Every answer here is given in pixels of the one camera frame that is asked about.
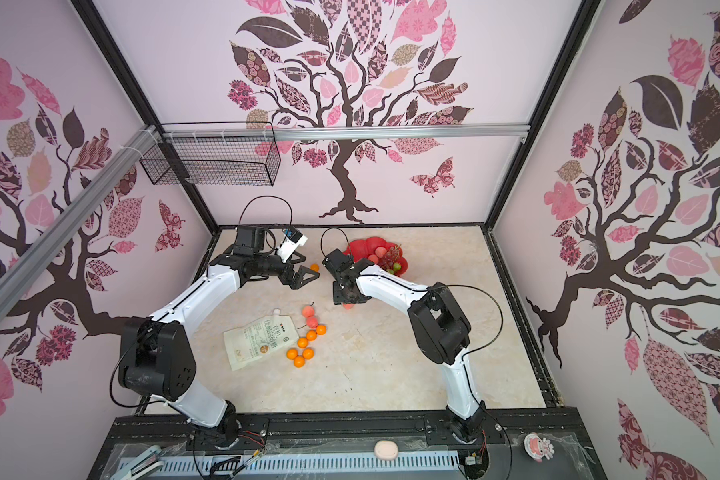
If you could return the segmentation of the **purple fake grape bunch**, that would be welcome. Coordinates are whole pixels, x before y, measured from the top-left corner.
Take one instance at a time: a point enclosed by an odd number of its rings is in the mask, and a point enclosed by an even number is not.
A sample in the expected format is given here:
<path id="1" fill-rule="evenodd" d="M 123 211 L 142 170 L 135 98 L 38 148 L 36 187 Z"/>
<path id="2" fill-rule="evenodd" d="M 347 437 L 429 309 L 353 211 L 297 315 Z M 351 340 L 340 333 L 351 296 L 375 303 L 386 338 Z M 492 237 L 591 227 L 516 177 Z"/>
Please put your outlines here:
<path id="1" fill-rule="evenodd" d="M 399 272 L 393 270 L 393 264 L 396 262 L 399 263 L 399 259 L 401 257 L 403 257 L 402 248 L 399 245 L 394 244 L 387 247 L 387 253 L 385 256 L 379 258 L 379 266 L 385 271 L 391 271 L 392 273 Z"/>

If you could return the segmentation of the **red flower-shaped fruit bowl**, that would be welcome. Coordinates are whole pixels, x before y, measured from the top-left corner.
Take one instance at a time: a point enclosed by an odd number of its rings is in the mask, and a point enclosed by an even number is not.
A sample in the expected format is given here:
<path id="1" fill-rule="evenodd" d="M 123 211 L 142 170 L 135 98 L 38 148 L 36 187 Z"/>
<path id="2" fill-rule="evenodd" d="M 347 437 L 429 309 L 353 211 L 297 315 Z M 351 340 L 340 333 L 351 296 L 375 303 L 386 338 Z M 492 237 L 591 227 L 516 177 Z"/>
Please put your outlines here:
<path id="1" fill-rule="evenodd" d="M 349 242 L 344 254 L 350 255 L 354 262 L 368 259 L 388 273 L 398 277 L 408 270 L 408 261 L 404 257 L 402 246 L 373 236 L 366 239 L 356 239 Z"/>

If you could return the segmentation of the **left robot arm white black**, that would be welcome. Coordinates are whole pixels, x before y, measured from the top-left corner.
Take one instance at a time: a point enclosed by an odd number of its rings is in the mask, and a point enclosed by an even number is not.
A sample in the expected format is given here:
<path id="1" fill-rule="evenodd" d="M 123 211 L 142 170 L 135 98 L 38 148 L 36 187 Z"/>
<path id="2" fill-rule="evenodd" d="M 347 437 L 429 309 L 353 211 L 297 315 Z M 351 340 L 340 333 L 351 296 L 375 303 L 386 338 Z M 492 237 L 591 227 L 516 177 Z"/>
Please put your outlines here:
<path id="1" fill-rule="evenodd" d="M 272 235 L 264 227 L 239 227 L 235 241 L 177 298 L 148 317 L 126 321 L 110 383 L 166 403 L 215 446 L 233 446 L 241 430 L 236 408 L 196 378 L 190 338 L 222 301 L 248 283 L 273 277 L 297 290 L 319 277 L 298 252 L 306 235 L 285 227 L 281 243 L 265 251 Z"/>

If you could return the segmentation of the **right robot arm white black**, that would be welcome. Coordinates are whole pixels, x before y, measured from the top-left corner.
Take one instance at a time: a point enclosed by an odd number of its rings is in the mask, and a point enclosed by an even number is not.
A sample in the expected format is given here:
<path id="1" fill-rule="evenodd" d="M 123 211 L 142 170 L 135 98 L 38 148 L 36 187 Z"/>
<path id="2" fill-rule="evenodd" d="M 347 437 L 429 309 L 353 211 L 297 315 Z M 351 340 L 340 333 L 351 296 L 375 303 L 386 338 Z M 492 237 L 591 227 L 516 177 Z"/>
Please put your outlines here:
<path id="1" fill-rule="evenodd" d="M 425 286 L 406 281 L 338 249 L 322 264 L 333 277 L 335 304 L 378 300 L 408 317 L 418 349 L 443 372 L 452 435 L 463 443 L 475 441 L 488 415 L 475 391 L 468 358 L 471 324 L 450 288 L 441 282 Z"/>

